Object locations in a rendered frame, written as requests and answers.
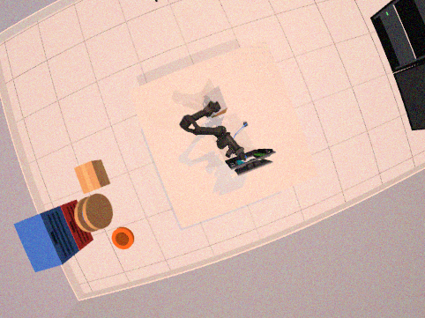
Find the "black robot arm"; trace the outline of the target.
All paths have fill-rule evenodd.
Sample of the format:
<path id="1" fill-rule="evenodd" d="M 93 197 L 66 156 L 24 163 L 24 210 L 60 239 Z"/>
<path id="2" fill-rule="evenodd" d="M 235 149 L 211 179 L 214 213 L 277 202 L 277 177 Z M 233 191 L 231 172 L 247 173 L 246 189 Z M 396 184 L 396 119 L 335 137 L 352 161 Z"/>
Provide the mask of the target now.
<path id="1" fill-rule="evenodd" d="M 179 126 L 187 132 L 193 133 L 194 135 L 214 135 L 217 137 L 216 143 L 219 149 L 224 149 L 228 144 L 230 144 L 234 139 L 231 137 L 231 132 L 227 132 L 226 127 L 217 126 L 215 128 L 211 127 L 200 127 L 196 123 L 196 120 L 206 116 L 207 118 L 211 116 L 214 112 L 218 112 L 221 109 L 218 101 L 213 103 L 210 101 L 204 109 L 196 112 L 193 115 L 184 115 L 182 120 L 179 122 Z M 193 125 L 195 129 L 190 129 L 189 126 Z M 228 147 L 226 155 L 228 158 L 231 157 L 233 153 L 233 148 Z"/>

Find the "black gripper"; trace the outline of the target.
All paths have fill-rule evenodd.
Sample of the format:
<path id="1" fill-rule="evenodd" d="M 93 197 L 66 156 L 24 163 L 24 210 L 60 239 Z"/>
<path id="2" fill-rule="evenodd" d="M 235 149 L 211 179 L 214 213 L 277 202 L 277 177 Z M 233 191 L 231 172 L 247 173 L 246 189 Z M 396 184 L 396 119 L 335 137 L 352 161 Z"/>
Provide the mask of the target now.
<path id="1" fill-rule="evenodd" d="M 240 158 L 246 161 L 244 148 L 238 145 L 238 143 L 235 140 L 233 140 L 230 144 L 228 144 L 228 147 L 231 147 L 234 149 L 233 150 L 234 155 L 239 156 Z"/>

